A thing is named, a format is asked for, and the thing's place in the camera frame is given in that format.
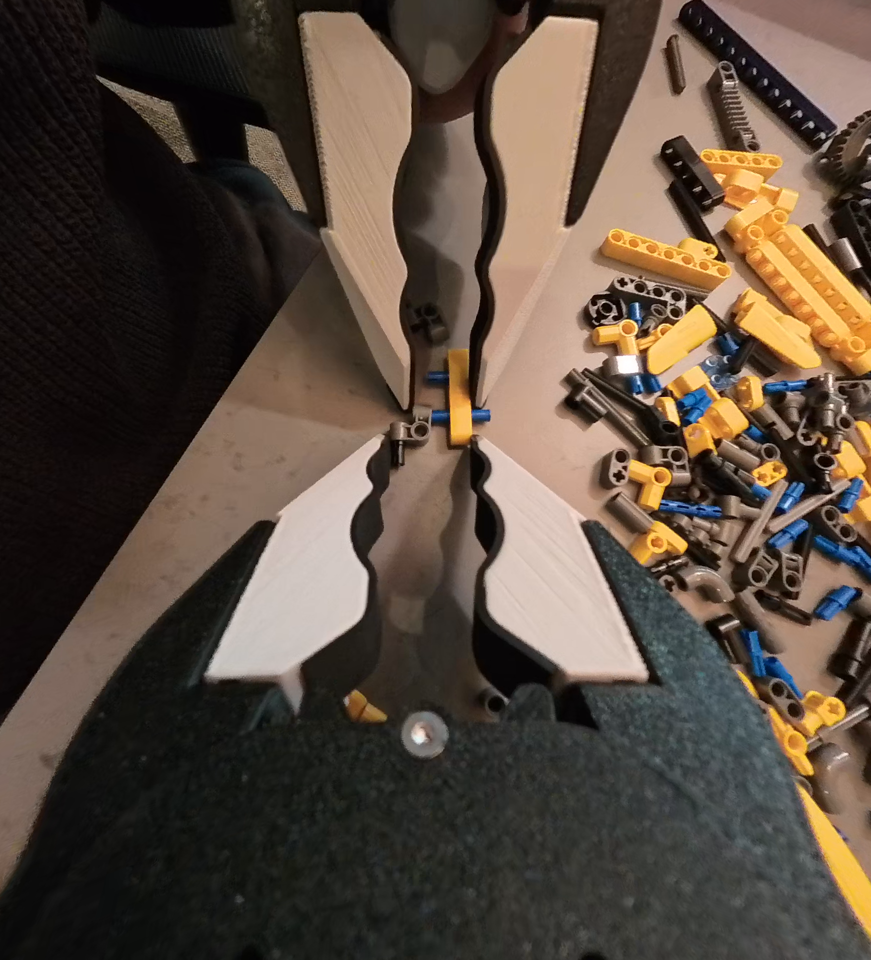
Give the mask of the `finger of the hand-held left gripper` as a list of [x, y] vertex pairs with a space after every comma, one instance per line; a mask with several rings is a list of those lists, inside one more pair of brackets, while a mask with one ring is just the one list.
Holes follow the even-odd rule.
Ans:
[[394, 200], [413, 133], [414, 87], [357, 12], [306, 11], [298, 22], [326, 214], [320, 235], [370, 354], [406, 411], [413, 353]]
[[472, 361], [484, 406], [562, 252], [599, 25], [548, 16], [497, 71], [488, 94], [491, 168], [501, 221], [489, 244], [488, 326]]

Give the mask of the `grey gear rack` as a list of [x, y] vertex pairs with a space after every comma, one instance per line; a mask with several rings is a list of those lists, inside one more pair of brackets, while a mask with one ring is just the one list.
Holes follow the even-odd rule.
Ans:
[[760, 153], [761, 144], [745, 108], [739, 77], [729, 61], [717, 64], [706, 90], [725, 146], [732, 151]]

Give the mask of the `yellow short beam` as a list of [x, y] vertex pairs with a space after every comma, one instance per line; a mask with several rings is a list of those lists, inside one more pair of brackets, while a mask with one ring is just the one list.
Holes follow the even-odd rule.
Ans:
[[469, 446], [473, 436], [473, 403], [469, 376], [469, 349], [453, 348], [446, 355], [447, 443], [450, 449]]

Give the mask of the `large yellow curved panel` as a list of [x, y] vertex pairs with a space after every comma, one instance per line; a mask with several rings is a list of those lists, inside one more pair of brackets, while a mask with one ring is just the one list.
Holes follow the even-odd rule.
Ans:
[[815, 842], [837, 890], [871, 941], [871, 881], [826, 813], [801, 781], [795, 783]]

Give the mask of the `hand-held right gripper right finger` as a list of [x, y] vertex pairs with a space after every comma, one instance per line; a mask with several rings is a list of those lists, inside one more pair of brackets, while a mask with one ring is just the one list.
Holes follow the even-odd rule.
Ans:
[[584, 516], [486, 438], [471, 446], [477, 571], [473, 651], [502, 695], [646, 683], [648, 666]]

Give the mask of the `dark grey pin connector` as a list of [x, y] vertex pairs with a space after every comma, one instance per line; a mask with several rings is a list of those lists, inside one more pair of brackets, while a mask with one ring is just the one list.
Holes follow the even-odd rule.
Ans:
[[431, 301], [420, 304], [405, 303], [405, 322], [409, 333], [420, 336], [433, 346], [443, 344], [449, 337], [442, 310]]
[[425, 446], [431, 431], [432, 423], [429, 414], [417, 416], [412, 421], [393, 421], [387, 433], [391, 467], [394, 469], [404, 467], [406, 450]]

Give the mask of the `long dark blue beam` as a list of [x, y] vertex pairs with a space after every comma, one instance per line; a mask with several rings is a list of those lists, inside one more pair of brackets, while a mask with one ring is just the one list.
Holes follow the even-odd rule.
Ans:
[[706, 2], [685, 3], [678, 21], [718, 61], [730, 63], [739, 81], [806, 147], [819, 150], [835, 136], [835, 122]]

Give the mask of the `person's black sweater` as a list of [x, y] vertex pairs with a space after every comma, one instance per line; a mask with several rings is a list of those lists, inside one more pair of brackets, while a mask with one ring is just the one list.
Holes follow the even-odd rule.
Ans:
[[273, 318], [226, 192], [0, 2], [0, 719]]

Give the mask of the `black beam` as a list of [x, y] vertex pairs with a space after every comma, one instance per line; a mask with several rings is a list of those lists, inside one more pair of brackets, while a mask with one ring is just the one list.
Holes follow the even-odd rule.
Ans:
[[684, 136], [663, 142], [659, 157], [698, 210], [712, 210], [725, 201], [724, 188]]

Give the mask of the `black office chair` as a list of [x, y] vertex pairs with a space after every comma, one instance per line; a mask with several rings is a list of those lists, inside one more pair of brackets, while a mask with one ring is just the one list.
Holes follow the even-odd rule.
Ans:
[[97, 77], [183, 162], [234, 157], [274, 179], [288, 166], [250, 95], [231, 28], [142, 25], [100, 2], [89, 40]]

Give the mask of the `person's left hand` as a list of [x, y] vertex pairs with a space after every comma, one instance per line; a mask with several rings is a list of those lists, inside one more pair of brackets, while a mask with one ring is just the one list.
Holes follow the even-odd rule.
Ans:
[[521, 38], [529, 20], [530, 3], [499, 2], [487, 39], [459, 80], [444, 92], [419, 92], [423, 123], [448, 123], [473, 112], [485, 80]]

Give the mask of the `person's dark trousers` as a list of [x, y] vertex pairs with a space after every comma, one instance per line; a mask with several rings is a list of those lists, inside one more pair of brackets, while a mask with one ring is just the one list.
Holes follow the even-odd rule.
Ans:
[[322, 250], [318, 229], [248, 161], [211, 158], [187, 167], [212, 194], [263, 308], [273, 318]]

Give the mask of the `partly built toy vehicle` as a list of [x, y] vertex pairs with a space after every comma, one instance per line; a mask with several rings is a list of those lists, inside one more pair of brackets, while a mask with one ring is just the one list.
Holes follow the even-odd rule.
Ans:
[[835, 133], [820, 155], [818, 170], [838, 191], [871, 183], [871, 108]]

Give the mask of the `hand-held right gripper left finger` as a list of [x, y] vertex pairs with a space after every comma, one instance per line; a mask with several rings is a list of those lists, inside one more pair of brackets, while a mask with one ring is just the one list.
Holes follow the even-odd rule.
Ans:
[[370, 552], [390, 474], [374, 436], [278, 513], [206, 681], [274, 682], [299, 710], [313, 689], [344, 698], [370, 676], [382, 635]]

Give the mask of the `pile of plastic building pieces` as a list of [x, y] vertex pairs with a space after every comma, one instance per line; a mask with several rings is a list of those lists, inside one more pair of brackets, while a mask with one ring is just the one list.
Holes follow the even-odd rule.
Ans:
[[794, 219], [781, 158], [703, 150], [725, 192], [677, 245], [621, 228], [615, 276], [581, 310], [605, 355], [565, 406], [622, 438], [598, 463], [605, 509], [665, 589], [731, 612], [706, 623], [824, 810], [854, 728], [871, 785], [871, 194]]

